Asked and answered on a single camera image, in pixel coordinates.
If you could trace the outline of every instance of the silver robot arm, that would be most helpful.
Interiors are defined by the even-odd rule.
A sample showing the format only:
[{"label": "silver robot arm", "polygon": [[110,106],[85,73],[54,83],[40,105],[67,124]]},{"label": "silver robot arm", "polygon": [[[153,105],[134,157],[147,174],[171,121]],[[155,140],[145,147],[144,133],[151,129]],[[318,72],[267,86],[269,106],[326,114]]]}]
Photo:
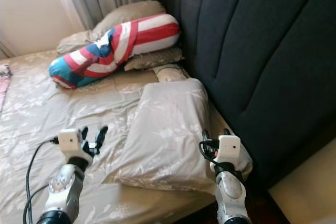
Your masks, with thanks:
[{"label": "silver robot arm", "polygon": [[240,152],[240,138],[220,135],[218,140],[213,140],[209,138],[207,131],[203,131],[202,135],[203,141],[199,150],[211,162],[210,168],[216,174],[218,223],[251,224],[245,207],[246,189],[240,172],[235,171]]},{"label": "silver robot arm", "polygon": [[79,195],[83,188],[84,172],[92,164],[93,157],[99,154],[108,128],[98,131],[96,142],[89,145],[83,132],[76,129],[62,130],[58,134],[61,151],[67,164],[62,165],[58,174],[49,184],[49,197],[44,212],[37,224],[72,224],[79,212]]}]

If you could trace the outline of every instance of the beige bed sheet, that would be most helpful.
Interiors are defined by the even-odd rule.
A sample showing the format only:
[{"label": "beige bed sheet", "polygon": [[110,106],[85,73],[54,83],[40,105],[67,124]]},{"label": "beige bed sheet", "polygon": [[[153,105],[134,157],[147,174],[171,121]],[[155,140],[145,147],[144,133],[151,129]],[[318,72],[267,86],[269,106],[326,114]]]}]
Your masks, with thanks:
[{"label": "beige bed sheet", "polygon": [[[13,78],[0,115],[0,223],[21,223],[26,202],[25,175],[38,143],[67,127],[89,126],[88,140],[108,125],[101,154],[86,171],[75,223],[172,223],[214,201],[192,191],[160,191],[120,184],[100,184],[105,168],[122,151],[142,87],[156,82],[153,71],[126,72],[79,88],[56,88],[48,76],[56,52],[12,58]],[[30,174],[30,188],[47,184],[64,163],[58,146],[39,151]],[[37,221],[47,192],[33,201]]]}]

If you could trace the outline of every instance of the pink object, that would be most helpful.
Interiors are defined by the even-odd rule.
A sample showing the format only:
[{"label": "pink object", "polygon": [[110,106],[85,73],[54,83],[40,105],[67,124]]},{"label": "pink object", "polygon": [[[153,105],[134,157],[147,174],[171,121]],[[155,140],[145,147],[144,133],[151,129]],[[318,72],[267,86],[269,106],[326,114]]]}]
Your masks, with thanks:
[{"label": "pink object", "polygon": [[12,76],[8,65],[0,65],[0,113],[4,105],[6,93]]}]

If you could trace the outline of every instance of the cushion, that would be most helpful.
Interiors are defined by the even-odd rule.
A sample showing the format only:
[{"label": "cushion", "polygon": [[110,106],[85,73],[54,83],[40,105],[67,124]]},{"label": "cushion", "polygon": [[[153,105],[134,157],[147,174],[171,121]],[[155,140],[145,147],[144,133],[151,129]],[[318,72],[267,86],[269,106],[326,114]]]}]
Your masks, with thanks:
[{"label": "cushion", "polygon": [[180,35],[176,19],[159,14],[113,27],[94,44],[54,60],[52,79],[65,88],[77,88],[109,75],[129,57],[174,45]]},{"label": "cushion", "polygon": [[164,50],[150,52],[148,54],[135,55],[124,66],[124,70],[151,68],[168,63],[178,62],[184,59],[182,50],[177,47],[171,47]]},{"label": "cushion", "polygon": [[81,31],[61,40],[57,52],[60,56],[73,52],[100,39],[113,26],[163,13],[165,9],[158,1],[142,1],[120,6],[109,13],[92,31]]},{"label": "cushion", "polygon": [[153,71],[155,72],[159,82],[183,81],[187,79],[177,64],[166,64],[154,67]]},{"label": "cushion", "polygon": [[147,84],[124,149],[103,183],[213,194],[214,173],[198,151],[207,126],[208,98],[197,79]]}]

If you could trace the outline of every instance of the dark gray upholstered headboard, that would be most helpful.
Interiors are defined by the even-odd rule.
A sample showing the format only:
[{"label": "dark gray upholstered headboard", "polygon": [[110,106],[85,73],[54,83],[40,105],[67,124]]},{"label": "dark gray upholstered headboard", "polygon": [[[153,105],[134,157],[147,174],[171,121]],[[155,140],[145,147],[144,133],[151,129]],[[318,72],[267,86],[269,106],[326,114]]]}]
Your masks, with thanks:
[{"label": "dark gray upholstered headboard", "polygon": [[336,0],[159,1],[267,186],[336,136]]}]

